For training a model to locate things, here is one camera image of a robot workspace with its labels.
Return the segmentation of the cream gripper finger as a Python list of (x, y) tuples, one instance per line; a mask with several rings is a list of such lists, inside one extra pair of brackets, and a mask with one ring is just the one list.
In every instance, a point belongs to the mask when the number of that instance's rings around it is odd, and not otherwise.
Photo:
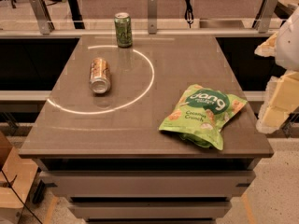
[(258, 114), (257, 130), (260, 133), (277, 131), (298, 107), (299, 72), (287, 71), (281, 77), (271, 77)]
[(254, 53), (262, 57), (274, 57), (276, 55), (276, 41), (278, 34), (274, 33), (259, 45)]

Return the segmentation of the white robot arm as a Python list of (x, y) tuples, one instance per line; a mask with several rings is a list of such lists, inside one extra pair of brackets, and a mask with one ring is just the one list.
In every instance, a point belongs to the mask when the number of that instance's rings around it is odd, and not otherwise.
[(260, 133), (273, 133), (299, 107), (299, 7), (254, 53), (274, 57), (286, 70), (268, 81), (256, 123)]

